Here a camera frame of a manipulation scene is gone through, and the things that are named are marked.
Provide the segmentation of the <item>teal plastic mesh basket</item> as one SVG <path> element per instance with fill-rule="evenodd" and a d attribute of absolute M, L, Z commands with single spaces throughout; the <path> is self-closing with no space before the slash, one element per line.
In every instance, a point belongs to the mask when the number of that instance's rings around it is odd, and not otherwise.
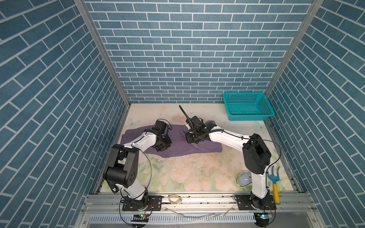
<path fill-rule="evenodd" d="M 263 93 L 224 93 L 223 100 L 230 121 L 264 121 L 275 115 Z"/>

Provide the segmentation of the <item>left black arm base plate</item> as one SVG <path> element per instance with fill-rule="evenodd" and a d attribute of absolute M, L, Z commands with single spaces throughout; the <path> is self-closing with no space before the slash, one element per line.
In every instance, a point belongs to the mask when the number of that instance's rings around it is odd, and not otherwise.
<path fill-rule="evenodd" d="M 160 211 L 162 205 L 161 195 L 144 196 L 141 200 L 123 197 L 122 211 Z"/>

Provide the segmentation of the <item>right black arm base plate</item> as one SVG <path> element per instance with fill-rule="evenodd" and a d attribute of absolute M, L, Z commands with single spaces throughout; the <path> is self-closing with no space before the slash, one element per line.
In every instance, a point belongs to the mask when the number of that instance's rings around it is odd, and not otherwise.
<path fill-rule="evenodd" d="M 240 211 L 246 210 L 271 210 L 274 211 L 277 207 L 275 204 L 274 197 L 269 193 L 263 198 L 250 195 L 235 195 L 234 199 L 237 201 L 238 208 Z"/>

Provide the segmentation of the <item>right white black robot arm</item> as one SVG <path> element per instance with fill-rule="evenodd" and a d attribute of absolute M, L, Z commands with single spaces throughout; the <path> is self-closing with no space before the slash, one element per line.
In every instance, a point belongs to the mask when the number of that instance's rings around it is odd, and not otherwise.
<path fill-rule="evenodd" d="M 204 123 L 200 118 L 186 118 L 188 143 L 211 141 L 229 146 L 243 153 L 245 167 L 251 172 L 251 204 L 263 210 L 272 201 L 267 187 L 266 172 L 271 161 L 271 152 L 258 134 L 244 136 L 226 131 L 212 121 Z"/>

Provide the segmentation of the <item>purple trousers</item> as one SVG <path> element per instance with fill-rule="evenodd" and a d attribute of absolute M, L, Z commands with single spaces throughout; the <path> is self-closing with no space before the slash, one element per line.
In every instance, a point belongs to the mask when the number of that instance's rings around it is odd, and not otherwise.
<path fill-rule="evenodd" d="M 153 126 L 142 126 L 136 129 L 129 129 L 122 135 L 121 145 L 134 142 L 137 137 L 141 136 L 144 130 L 151 129 Z M 219 142 L 203 141 L 199 143 L 189 144 L 185 137 L 188 129 L 184 125 L 172 125 L 172 131 L 169 131 L 168 136 L 172 143 L 169 148 L 162 152 L 158 152 L 155 148 L 150 147 L 145 150 L 146 154 L 158 155 L 163 158 L 180 157 L 190 154 L 206 154 L 206 153 L 221 153 L 222 145 Z"/>

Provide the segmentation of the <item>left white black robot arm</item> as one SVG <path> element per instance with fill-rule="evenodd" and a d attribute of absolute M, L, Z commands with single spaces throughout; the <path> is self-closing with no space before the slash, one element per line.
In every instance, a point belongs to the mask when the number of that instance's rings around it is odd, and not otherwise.
<path fill-rule="evenodd" d="M 168 133 L 172 129 L 167 120 L 158 119 L 152 128 L 143 130 L 136 139 L 112 146 L 102 175 L 114 194 L 127 194 L 124 202 L 141 209 L 147 206 L 148 190 L 137 180 L 139 155 L 150 147 L 158 152 L 169 148 L 172 141 Z"/>

